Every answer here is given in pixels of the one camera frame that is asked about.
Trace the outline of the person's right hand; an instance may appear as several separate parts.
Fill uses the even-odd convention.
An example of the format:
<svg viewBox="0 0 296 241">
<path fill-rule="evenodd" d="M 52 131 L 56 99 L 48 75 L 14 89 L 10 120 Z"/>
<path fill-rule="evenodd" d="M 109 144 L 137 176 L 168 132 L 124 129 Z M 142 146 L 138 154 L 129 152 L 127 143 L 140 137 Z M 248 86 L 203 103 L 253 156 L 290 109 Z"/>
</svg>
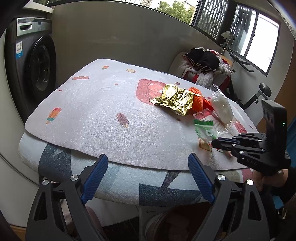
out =
<svg viewBox="0 0 296 241">
<path fill-rule="evenodd" d="M 288 178 L 288 169 L 282 169 L 273 176 L 264 176 L 262 173 L 253 170 L 252 180 L 258 191 L 263 189 L 264 185 L 281 187 Z"/>
</svg>

